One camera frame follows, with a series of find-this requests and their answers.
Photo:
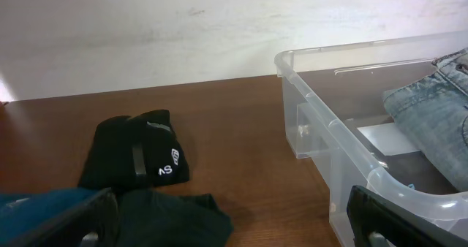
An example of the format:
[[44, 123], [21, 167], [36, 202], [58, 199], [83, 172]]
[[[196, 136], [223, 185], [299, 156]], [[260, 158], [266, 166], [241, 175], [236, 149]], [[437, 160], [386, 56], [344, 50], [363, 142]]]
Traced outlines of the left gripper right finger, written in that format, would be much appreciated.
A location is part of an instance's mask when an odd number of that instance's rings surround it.
[[362, 187], [347, 203], [356, 246], [467, 247], [467, 241]]

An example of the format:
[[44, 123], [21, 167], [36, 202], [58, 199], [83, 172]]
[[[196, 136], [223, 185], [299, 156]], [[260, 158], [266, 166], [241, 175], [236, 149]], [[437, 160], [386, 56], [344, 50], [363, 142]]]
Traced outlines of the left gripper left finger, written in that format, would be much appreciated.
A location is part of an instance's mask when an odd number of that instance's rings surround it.
[[118, 204], [111, 189], [76, 204], [7, 243], [8, 246], [114, 246]]

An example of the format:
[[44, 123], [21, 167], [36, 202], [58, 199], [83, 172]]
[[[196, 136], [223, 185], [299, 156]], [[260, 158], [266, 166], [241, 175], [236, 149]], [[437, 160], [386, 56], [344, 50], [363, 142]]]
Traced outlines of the light blue jeans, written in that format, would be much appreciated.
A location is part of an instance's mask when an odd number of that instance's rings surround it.
[[432, 61], [430, 75], [386, 91], [394, 123], [458, 190], [467, 190], [467, 49]]

